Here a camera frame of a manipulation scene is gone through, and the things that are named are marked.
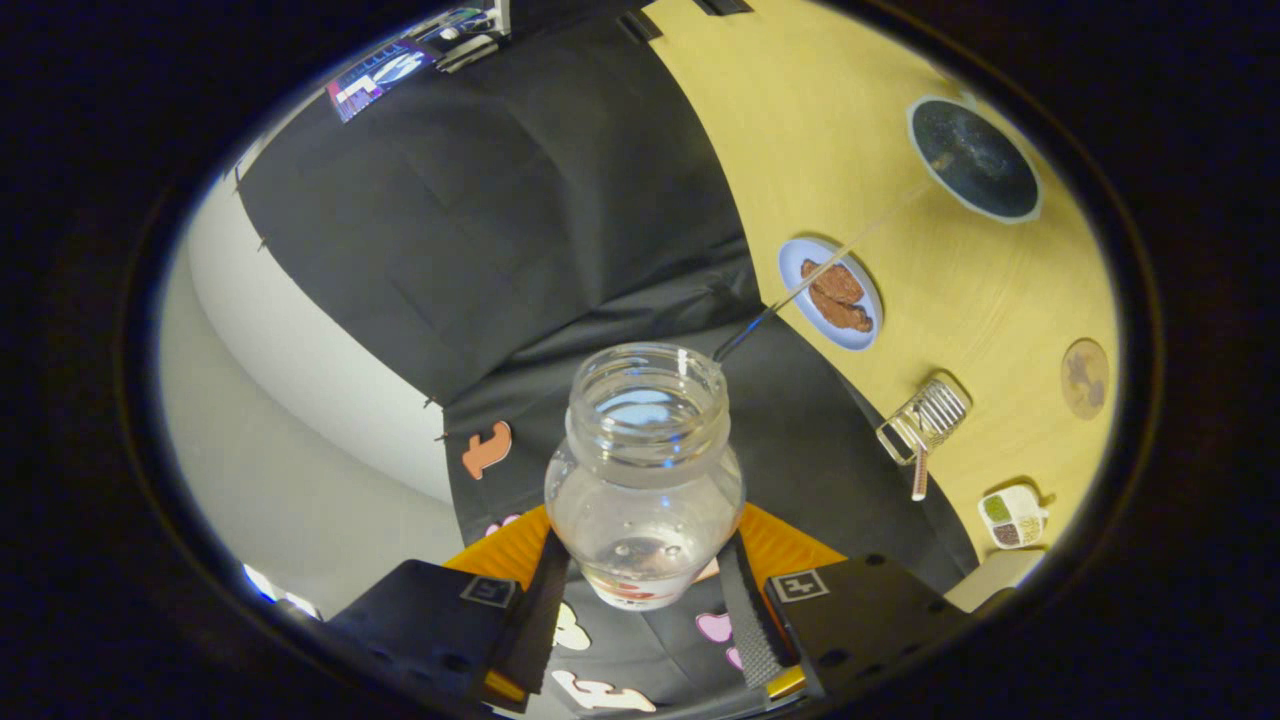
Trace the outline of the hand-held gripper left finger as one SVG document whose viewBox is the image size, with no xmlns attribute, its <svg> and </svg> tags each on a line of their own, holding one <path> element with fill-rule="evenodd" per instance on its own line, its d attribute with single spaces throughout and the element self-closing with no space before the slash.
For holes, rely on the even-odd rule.
<svg viewBox="0 0 1280 720">
<path fill-rule="evenodd" d="M 541 689 L 568 569 L 536 506 L 447 562 L 401 562 L 339 611 L 330 633 L 410 694 L 522 711 Z"/>
</svg>

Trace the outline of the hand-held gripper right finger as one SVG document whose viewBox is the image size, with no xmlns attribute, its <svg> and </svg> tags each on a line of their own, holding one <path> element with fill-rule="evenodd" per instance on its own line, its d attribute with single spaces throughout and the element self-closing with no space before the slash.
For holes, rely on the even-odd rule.
<svg viewBox="0 0 1280 720">
<path fill-rule="evenodd" d="M 887 555 L 847 557 L 754 503 L 718 566 L 746 685 L 769 706 L 861 698 L 975 621 Z"/>
</svg>

